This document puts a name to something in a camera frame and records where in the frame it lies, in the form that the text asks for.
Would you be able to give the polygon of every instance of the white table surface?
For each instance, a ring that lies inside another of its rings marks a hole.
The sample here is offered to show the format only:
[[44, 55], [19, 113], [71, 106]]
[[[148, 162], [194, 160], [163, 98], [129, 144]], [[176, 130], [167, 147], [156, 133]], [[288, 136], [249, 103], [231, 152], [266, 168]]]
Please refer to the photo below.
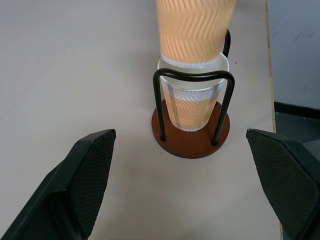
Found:
[[114, 128], [91, 240], [280, 239], [246, 140], [273, 130], [265, 1], [239, 0], [230, 32], [229, 136], [183, 159], [151, 130], [155, 0], [2, 0], [0, 236], [78, 139]]

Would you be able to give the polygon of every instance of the floor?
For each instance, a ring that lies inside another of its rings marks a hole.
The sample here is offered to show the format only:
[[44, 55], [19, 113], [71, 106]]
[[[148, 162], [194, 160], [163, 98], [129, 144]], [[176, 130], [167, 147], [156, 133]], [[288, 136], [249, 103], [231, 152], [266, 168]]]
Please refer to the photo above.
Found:
[[[320, 140], [320, 119], [275, 113], [276, 132], [305, 144]], [[290, 240], [285, 230], [283, 240]]]

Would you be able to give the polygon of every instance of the round wooden coaster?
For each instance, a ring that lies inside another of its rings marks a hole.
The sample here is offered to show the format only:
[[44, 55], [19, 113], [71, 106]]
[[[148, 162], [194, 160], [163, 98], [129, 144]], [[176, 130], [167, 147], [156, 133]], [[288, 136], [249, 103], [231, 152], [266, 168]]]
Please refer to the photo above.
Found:
[[221, 104], [216, 103], [207, 125], [198, 131], [182, 131], [176, 128], [169, 119], [166, 101], [162, 101], [162, 111], [164, 118], [164, 128], [166, 141], [160, 139], [160, 129], [158, 123], [157, 109], [154, 110], [151, 120], [152, 131], [157, 143], [168, 153], [180, 158], [199, 159], [216, 152], [225, 143], [230, 129], [228, 114], [225, 117], [222, 131], [218, 139], [218, 144], [212, 146], [212, 139], [218, 117], [221, 111]]

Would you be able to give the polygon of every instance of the paper cup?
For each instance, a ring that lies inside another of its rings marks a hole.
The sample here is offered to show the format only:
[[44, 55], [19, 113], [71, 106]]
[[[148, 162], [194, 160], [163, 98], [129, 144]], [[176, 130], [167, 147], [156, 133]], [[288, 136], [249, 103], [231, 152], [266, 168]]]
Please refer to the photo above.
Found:
[[[158, 69], [168, 68], [190, 74], [229, 71], [228, 59], [222, 53], [213, 63], [207, 68], [181, 68], [172, 66], [160, 58]], [[210, 119], [224, 80], [186, 82], [166, 76], [161, 76], [160, 79], [172, 124], [187, 132], [202, 129]]]
[[157, 0], [161, 56], [182, 68], [206, 68], [222, 49], [237, 0]]

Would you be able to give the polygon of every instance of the cup rim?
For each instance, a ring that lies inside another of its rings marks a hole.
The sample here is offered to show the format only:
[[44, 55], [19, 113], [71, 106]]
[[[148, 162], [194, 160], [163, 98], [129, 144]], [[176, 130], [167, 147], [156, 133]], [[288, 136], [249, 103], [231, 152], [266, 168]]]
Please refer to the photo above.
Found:
[[[220, 54], [220, 56], [222, 56], [222, 57], [225, 59], [226, 65], [227, 65], [227, 71], [229, 72], [230, 64], [229, 64], [229, 61], [228, 61], [227, 57], [226, 57], [222, 52], [220, 52], [219, 54]], [[159, 59], [159, 61], [158, 61], [158, 64], [157, 64], [157, 69], [160, 69], [160, 68], [159, 68], [159, 65], [160, 65], [161, 59], [162, 59], [163, 61], [165, 61], [165, 60], [162, 58], [162, 56], [161, 56], [160, 59]], [[210, 86], [210, 87], [203, 88], [203, 89], [186, 89], [186, 88], [182, 88], [182, 87], [178, 87], [178, 86], [172, 85], [170, 82], [168, 82], [168, 81], [164, 78], [164, 76], [160, 76], [160, 79], [163, 80], [166, 84], [172, 86], [173, 88], [178, 89], [178, 90], [181, 90], [181, 91], [186, 91], [186, 92], [204, 92], [204, 91], [208, 91], [208, 90], [212, 89], [214, 86], [217, 86], [217, 85], [221, 84], [221, 83], [225, 80], [224, 78], [222, 78], [217, 84], [215, 84], [215, 85], [213, 85], [213, 86]]]

